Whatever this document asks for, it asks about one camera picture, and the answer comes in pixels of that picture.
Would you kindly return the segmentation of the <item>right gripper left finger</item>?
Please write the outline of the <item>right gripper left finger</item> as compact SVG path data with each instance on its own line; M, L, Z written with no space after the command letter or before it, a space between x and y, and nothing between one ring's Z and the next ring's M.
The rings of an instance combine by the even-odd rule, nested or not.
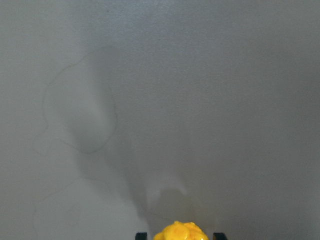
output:
M148 240L148 233L147 232L138 232L135 235L135 240Z

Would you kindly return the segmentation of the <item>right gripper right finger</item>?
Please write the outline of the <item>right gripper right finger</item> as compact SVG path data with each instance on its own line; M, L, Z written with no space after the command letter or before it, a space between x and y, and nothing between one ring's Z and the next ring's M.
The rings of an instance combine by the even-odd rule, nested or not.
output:
M227 236L222 232L215 232L213 234L213 240L227 240Z

